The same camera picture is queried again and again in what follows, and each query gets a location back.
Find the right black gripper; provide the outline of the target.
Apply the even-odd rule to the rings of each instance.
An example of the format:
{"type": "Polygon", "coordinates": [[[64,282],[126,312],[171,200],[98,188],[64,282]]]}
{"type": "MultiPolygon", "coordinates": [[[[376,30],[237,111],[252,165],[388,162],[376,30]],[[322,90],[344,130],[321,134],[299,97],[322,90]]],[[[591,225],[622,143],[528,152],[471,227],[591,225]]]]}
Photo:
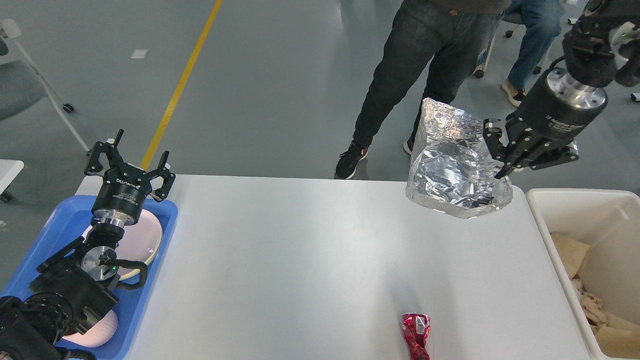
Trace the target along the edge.
{"type": "Polygon", "coordinates": [[[497,118],[483,120],[482,137],[489,153],[493,159],[503,162],[494,178],[505,178],[514,171],[537,171],[578,161],[578,146],[572,141],[606,105],[605,89],[578,82],[564,68],[547,69],[502,127],[502,121],[497,118]],[[524,140],[525,136],[549,140],[534,142],[524,140]],[[555,146],[553,141],[571,143],[555,146]]]}

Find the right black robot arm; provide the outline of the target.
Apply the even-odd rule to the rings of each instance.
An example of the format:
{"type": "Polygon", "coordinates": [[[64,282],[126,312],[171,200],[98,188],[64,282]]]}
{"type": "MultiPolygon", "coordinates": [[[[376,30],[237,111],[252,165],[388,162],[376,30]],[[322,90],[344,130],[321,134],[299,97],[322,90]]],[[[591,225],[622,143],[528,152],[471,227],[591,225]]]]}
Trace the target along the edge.
{"type": "Polygon", "coordinates": [[[588,1],[562,40],[566,67],[552,63],[503,129],[484,121],[489,153],[503,164],[496,179],[578,159],[574,139],[605,109],[606,86],[639,82],[639,17],[637,0],[588,1]]]}

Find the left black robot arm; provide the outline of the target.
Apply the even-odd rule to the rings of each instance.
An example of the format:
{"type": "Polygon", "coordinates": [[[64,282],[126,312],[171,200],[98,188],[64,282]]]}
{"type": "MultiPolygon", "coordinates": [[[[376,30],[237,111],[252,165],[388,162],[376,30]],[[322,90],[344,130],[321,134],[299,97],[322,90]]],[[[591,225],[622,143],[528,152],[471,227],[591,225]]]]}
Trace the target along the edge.
{"type": "Polygon", "coordinates": [[[87,235],[80,235],[37,266],[25,300],[1,298],[1,358],[6,360],[94,360],[87,350],[57,346],[70,331],[85,334],[118,303],[116,289],[135,291],[146,285],[149,267],[119,257],[116,248],[125,228],[137,224],[151,196],[165,200],[175,174],[164,151],[155,170],[125,162],[113,141],[94,144],[84,173],[100,176],[102,186],[90,210],[87,235]]]}

